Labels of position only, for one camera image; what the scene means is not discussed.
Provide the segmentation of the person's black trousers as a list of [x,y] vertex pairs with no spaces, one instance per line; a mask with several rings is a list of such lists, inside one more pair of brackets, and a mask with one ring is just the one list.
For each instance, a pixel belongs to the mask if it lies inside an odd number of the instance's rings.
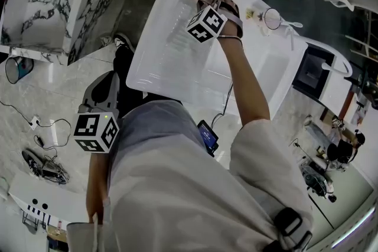
[[129,47],[122,45],[116,50],[113,61],[113,70],[117,73],[120,82],[117,105],[119,118],[124,117],[124,115],[130,111],[145,103],[157,100],[172,100],[171,98],[153,93],[147,93],[144,97],[142,91],[131,89],[126,85],[126,78],[132,59],[133,52]]

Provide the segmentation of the white washbasin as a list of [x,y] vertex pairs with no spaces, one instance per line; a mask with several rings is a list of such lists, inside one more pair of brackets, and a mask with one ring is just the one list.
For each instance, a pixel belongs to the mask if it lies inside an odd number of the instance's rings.
[[[283,33],[262,35],[248,9],[266,9],[262,0],[233,0],[243,19],[243,46],[275,115],[302,61],[307,43]],[[130,88],[159,94],[195,106],[228,114],[238,113],[229,92],[231,75],[216,40],[199,43],[185,30],[196,14],[197,0],[155,0],[135,50],[126,79]]]

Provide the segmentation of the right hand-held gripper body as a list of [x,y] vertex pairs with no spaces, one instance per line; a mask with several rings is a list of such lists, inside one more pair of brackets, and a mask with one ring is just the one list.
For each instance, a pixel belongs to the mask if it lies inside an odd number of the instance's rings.
[[226,22],[225,15],[219,14],[212,6],[208,5],[190,19],[185,30],[196,41],[204,43],[217,38]]

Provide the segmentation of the black device with blue screen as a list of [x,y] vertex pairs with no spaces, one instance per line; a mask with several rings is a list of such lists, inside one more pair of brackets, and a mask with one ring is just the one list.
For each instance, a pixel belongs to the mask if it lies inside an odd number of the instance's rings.
[[206,123],[205,120],[201,120],[197,127],[205,144],[207,153],[214,157],[214,153],[219,147],[217,143],[219,137],[213,132],[212,128]]

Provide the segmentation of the brown wooden cabinet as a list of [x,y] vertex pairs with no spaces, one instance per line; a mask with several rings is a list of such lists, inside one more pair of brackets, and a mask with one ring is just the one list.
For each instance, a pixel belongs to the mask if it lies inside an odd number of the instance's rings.
[[348,94],[347,94],[347,97],[344,101],[344,104],[340,110],[340,114],[338,115],[338,118],[343,120],[346,116],[346,113],[352,103],[352,100],[353,100],[353,97],[354,97],[355,93],[353,91],[349,91]]

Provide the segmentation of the person's light grey shirt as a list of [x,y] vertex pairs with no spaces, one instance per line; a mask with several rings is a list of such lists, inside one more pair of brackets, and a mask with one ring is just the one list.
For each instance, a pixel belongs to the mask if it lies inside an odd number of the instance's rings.
[[239,130],[224,168],[183,105],[143,104],[122,119],[107,185],[103,223],[69,224],[69,252],[263,252],[287,207],[312,231],[302,173],[264,119]]

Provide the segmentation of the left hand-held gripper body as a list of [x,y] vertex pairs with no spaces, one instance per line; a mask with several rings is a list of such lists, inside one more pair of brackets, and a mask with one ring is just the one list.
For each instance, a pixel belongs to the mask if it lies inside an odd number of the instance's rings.
[[90,153],[109,153],[119,133],[117,108],[82,103],[73,120],[73,140]]

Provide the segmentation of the person's black and white shoe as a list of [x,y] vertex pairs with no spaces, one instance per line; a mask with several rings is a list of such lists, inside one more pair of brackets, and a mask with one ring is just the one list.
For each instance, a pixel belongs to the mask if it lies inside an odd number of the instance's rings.
[[113,40],[117,50],[128,50],[133,54],[135,53],[133,45],[131,44],[129,38],[125,34],[117,33],[114,35]]

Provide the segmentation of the white curved pipe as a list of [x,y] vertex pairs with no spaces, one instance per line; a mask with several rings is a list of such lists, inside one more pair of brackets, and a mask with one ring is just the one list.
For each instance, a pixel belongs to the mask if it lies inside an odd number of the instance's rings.
[[307,37],[302,37],[300,36],[300,38],[307,42],[307,43],[310,43],[312,45],[315,45],[317,47],[320,47],[322,48],[323,50],[326,50],[328,51],[329,53],[333,54],[336,58],[339,58],[344,67],[345,67],[345,70],[346,71],[340,71],[334,67],[331,67],[329,64],[327,63],[322,63],[322,69],[323,70],[327,70],[327,71],[330,71],[332,73],[336,73],[336,74],[339,74],[340,76],[342,77],[350,77],[352,76],[353,74],[353,69],[352,69],[352,66],[351,64],[349,63],[349,61],[345,58],[345,56],[343,56],[339,51],[337,51],[335,48],[329,46],[328,44],[324,44],[323,42],[319,42],[319,41],[316,41],[316,40],[313,40],[313,39],[310,39],[310,38],[307,38]]

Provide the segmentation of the person's left forearm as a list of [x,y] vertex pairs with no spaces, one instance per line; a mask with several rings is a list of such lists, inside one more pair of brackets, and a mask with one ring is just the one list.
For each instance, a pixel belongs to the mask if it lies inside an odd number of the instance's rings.
[[89,163],[89,177],[86,192],[86,209],[89,223],[93,223],[93,216],[97,215],[99,224],[103,223],[104,206],[107,199],[107,180],[109,173],[109,154],[92,153]]

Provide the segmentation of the marble pattern cabinet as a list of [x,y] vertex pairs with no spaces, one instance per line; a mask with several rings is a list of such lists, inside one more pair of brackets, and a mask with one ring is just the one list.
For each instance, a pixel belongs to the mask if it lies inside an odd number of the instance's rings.
[[109,42],[126,0],[5,0],[0,52],[68,66]]

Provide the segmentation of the patterned glass cup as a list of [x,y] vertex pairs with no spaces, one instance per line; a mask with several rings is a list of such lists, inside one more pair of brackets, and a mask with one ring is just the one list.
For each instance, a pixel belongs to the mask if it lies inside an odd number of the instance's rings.
[[279,12],[274,8],[265,10],[248,9],[246,11],[246,18],[252,19],[259,27],[262,35],[269,36],[272,31],[277,30],[282,23],[282,18]]

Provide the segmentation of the person's right forearm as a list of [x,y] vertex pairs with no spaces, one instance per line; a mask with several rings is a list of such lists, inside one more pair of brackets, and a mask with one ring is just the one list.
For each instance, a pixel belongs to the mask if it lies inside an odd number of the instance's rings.
[[255,120],[269,120],[271,116],[268,103],[247,60],[241,40],[238,37],[221,35],[218,41],[230,67],[242,125]]

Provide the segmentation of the black desk with white top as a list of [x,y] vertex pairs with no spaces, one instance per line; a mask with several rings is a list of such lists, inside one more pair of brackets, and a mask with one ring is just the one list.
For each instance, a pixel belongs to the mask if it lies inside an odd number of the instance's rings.
[[344,77],[323,69],[323,64],[346,72],[342,59],[309,44],[292,85],[294,89],[339,115],[350,91],[351,82],[349,76]]

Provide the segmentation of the white faucet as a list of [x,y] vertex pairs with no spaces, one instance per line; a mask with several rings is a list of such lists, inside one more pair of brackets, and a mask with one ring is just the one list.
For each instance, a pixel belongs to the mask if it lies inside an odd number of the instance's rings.
[[295,45],[294,45],[295,30],[291,26],[287,26],[285,31],[284,31],[284,34],[286,35],[286,37],[288,37],[290,39],[291,51],[294,51],[295,50]]

